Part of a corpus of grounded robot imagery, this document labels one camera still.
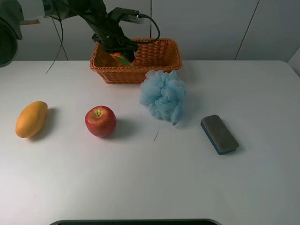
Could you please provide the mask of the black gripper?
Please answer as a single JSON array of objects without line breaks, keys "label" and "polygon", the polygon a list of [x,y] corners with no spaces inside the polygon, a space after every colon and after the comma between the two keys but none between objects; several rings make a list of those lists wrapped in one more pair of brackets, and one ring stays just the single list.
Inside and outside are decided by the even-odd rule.
[{"label": "black gripper", "polygon": [[104,22],[91,24],[94,31],[92,40],[101,44],[102,48],[109,53],[123,52],[124,58],[132,63],[135,60],[135,52],[138,50],[138,44],[132,43],[125,36],[118,22]]}]

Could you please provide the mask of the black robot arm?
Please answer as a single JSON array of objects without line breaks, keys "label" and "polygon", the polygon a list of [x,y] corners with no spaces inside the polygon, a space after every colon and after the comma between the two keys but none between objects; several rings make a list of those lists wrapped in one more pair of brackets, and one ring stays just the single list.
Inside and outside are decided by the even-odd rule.
[{"label": "black robot arm", "polygon": [[116,7],[107,12],[102,0],[2,0],[0,2],[0,65],[9,65],[16,57],[21,26],[39,23],[51,17],[59,22],[79,16],[94,32],[92,39],[120,63],[131,65],[138,44],[127,38],[119,23],[135,23],[139,11]]}]

